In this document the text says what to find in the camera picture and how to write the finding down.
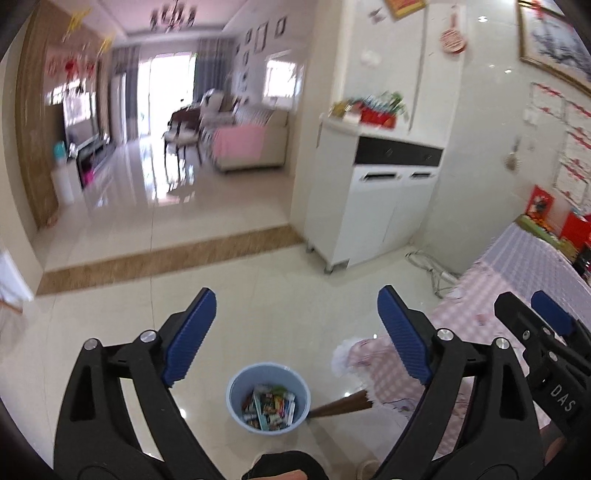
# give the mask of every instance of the glossy tile floor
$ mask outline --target glossy tile floor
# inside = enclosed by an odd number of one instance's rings
[[[51,463],[61,398],[83,342],[132,341],[184,310],[210,287],[217,318],[187,378],[172,389],[204,450],[229,479],[246,472],[257,454],[300,449],[314,455],[331,478],[352,480],[355,464],[384,458],[404,424],[396,413],[368,410],[312,420],[295,432],[267,438],[247,432],[225,405],[229,379],[246,365],[279,362],[310,386],[313,407],[361,388],[353,376],[336,378],[332,353],[344,340],[384,333],[378,290],[392,284],[411,308],[430,313],[438,299],[428,275],[404,258],[409,248],[348,271],[323,275],[323,262],[304,247],[241,258],[159,277],[57,296],[7,316],[0,334],[0,391],[22,432]],[[158,456],[131,384],[131,416],[144,451]]]
[[[56,226],[33,241],[45,270],[288,223],[293,180],[282,170],[217,172],[167,155],[160,139],[118,148]]]

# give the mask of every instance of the pink checkered tablecloth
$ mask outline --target pink checkered tablecloth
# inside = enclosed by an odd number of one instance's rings
[[[591,290],[549,244],[510,226],[487,252],[461,277],[454,290],[429,316],[436,329],[448,328],[467,342],[490,344],[507,338],[514,347],[525,374],[523,346],[495,317],[497,297],[513,292],[526,304],[531,295],[544,290],[574,317],[591,326]],[[345,359],[344,370],[362,378],[369,398],[410,418],[424,387],[410,377],[389,336],[355,343]],[[454,413],[439,447],[439,453],[453,450],[460,433],[472,389],[466,379],[459,391]],[[550,422],[536,406],[540,427]]]

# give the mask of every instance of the small red box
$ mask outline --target small red box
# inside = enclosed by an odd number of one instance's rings
[[[560,238],[569,240],[577,250],[581,250],[591,235],[591,223],[584,217],[570,212],[562,228]]]

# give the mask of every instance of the metal screw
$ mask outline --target metal screw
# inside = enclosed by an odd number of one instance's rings
[[[453,332],[451,330],[447,330],[446,328],[442,328],[441,330],[437,331],[437,336],[446,342],[449,342],[453,339]]]
[[[497,338],[495,343],[501,350],[508,350],[511,347],[509,340],[506,338]]]
[[[99,341],[96,338],[89,338],[87,341],[84,342],[84,350],[94,350],[98,346]]]
[[[144,333],[142,333],[139,336],[139,339],[142,340],[142,342],[144,342],[144,343],[151,343],[154,340],[156,340],[156,337],[157,336],[158,335],[156,334],[155,331],[153,331],[153,330],[146,330]]]

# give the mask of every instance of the blue gripper pad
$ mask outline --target blue gripper pad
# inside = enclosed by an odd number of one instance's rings
[[[568,336],[574,331],[574,318],[552,300],[545,292],[537,291],[531,298],[531,307],[560,336]]]
[[[169,388],[187,375],[216,317],[216,310],[215,293],[205,288],[182,313],[184,318],[179,320],[181,327],[164,354],[166,367],[162,373],[162,381]]]
[[[378,294],[378,313],[386,327],[408,374],[426,385],[433,376],[429,367],[427,346],[412,326],[406,312],[406,305],[399,304],[384,287]]]

